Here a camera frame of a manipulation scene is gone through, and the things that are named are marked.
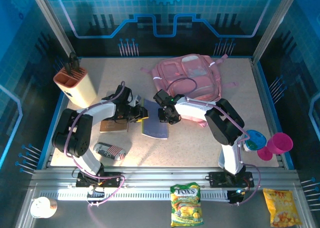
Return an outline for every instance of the green candy bag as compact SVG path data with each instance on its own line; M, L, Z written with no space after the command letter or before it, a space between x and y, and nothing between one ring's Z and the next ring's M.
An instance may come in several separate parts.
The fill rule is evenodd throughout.
M200 186L177 184L170 188L171 227L196 226L204 223L200 207Z

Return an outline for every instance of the pink cup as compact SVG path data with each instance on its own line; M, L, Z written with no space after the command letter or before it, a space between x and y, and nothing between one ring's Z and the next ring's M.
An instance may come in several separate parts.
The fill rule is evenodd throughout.
M273 154L268 150L268 148L266 146L263 147L262 149L259 149L257 151L257 154L258 154L259 158L264 161L269 161L273 157Z
M291 150L294 143L288 135L277 133L271 137L266 146L272 154L283 154Z

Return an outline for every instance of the brown book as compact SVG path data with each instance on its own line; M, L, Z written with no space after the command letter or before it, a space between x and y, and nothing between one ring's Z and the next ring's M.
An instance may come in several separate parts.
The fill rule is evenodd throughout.
M100 124L100 133L106 132L127 132L128 121L126 119L120 120L103 120Z

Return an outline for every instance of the blue book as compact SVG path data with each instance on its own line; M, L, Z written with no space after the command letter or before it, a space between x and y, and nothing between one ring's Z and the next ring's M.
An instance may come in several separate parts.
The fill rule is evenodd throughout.
M160 105L147 99L143 99L142 105L148 110L149 116L142 120L142 134L155 139L168 139L168 124L161 123L158 118Z

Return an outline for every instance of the snack bag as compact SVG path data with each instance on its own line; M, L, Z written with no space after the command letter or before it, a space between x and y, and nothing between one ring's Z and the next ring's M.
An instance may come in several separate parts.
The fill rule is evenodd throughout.
M204 223L200 207L200 186L193 182L174 185L171 192L171 227Z
M271 214L273 227L289 227L302 224L294 202L292 191L263 189L266 205Z

